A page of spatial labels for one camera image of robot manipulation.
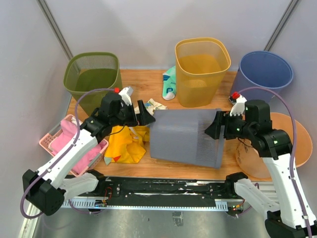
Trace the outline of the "grey plastic basket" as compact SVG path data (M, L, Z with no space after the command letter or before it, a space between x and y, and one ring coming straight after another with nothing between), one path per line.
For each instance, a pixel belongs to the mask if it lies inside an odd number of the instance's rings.
M157 110L150 125L150 156L155 159L219 169L224 139L205 130L220 109Z

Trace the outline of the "peach plastic bucket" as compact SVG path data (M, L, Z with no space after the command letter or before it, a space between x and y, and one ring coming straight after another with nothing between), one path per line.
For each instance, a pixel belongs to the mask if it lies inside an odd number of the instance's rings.
M292 121L288 115L281 113L271 113L272 126L275 129L282 129L288 133L291 140L293 140ZM297 147L295 152L296 167L302 166L311 156L313 152L313 143L307 130L297 121ZM241 170L249 177L256 179L270 180L270 174L259 157L258 152L251 147L249 140L244 139L238 143L235 152L236 161Z

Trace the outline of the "green mesh basket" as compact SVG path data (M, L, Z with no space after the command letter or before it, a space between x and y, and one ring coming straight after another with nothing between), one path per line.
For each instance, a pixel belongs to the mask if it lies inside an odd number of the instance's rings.
M66 68L63 83L75 100L94 89L122 89L119 60L108 52L76 55Z

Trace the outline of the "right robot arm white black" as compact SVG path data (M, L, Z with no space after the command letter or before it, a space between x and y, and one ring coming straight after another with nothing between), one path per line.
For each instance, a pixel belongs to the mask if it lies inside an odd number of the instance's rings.
M218 111L205 130L213 139L247 139L266 165L278 202L269 199L250 179L238 172L228 175L224 192L238 196L264 217L271 238L312 238L317 234L317 218L307 203L292 150L295 139L281 129L274 129L270 107L262 100L236 102L230 111Z

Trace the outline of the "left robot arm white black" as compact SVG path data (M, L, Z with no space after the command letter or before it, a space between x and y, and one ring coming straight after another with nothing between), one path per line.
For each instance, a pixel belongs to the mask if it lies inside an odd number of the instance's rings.
M22 176L24 193L20 200L20 212L24 218L34 219L24 211L27 200L50 216L62 204L71 198L91 192L101 196L106 191L102 174L90 170L75 178L66 179L70 170L91 149L109 136L115 126L146 126L155 122L147 111L143 101L138 101L139 113L136 114L129 94L108 91L101 100L101 105L82 123L77 123L75 136L50 161L35 172L27 170Z

